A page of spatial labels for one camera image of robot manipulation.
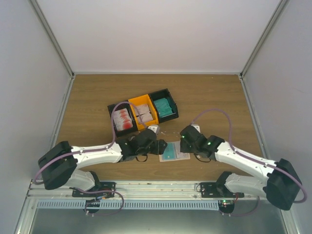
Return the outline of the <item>beige card holder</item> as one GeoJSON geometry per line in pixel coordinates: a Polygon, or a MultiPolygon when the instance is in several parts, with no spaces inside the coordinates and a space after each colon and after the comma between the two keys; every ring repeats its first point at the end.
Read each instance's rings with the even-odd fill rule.
{"type": "Polygon", "coordinates": [[[191,156],[189,153],[180,151],[180,141],[169,142],[162,155],[159,155],[160,162],[170,162],[179,160],[189,160],[191,156]]]}

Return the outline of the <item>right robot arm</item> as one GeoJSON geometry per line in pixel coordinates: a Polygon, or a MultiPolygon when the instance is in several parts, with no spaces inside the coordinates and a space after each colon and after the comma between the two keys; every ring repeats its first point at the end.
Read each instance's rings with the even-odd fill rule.
{"type": "Polygon", "coordinates": [[[240,152],[224,139],[205,137],[197,125],[188,125],[180,132],[180,150],[195,156],[226,163],[247,173],[247,176],[223,172],[215,183],[220,197],[249,194],[266,198],[275,207],[288,211],[302,184],[292,164],[285,160],[269,160],[240,152]]]}

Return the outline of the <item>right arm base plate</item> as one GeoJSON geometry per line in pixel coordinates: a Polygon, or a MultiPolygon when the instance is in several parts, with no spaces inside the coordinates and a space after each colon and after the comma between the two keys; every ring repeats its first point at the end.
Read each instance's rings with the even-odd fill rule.
{"type": "Polygon", "coordinates": [[[216,182],[201,182],[195,185],[195,190],[201,194],[202,198],[243,198],[244,193],[232,193],[225,185],[216,182]]]}

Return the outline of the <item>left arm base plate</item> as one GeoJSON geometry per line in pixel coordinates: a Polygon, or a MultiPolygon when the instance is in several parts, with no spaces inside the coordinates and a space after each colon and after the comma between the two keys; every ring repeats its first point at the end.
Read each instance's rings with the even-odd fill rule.
{"type": "Polygon", "coordinates": [[[76,188],[72,188],[72,197],[91,197],[95,199],[114,197],[113,191],[116,188],[115,182],[100,182],[87,192],[81,192],[76,188]]]}

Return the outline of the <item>teal VIP card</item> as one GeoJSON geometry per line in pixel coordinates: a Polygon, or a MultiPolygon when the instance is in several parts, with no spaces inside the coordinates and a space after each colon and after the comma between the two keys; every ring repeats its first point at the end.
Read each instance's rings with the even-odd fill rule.
{"type": "Polygon", "coordinates": [[[162,160],[164,161],[170,161],[176,159],[176,149],[175,144],[173,142],[168,143],[167,148],[162,155],[162,160]]]}

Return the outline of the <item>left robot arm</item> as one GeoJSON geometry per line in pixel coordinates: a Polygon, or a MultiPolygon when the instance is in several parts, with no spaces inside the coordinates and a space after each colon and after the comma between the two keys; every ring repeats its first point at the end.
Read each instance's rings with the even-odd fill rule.
{"type": "Polygon", "coordinates": [[[100,183],[95,172],[84,172],[82,168],[102,164],[121,163],[137,156],[164,153],[167,142],[157,139],[159,127],[152,125],[139,134],[117,139],[113,143],[91,147],[71,146],[62,141],[38,160],[40,176],[46,190],[68,186],[84,190],[95,197],[100,193],[100,183]]]}

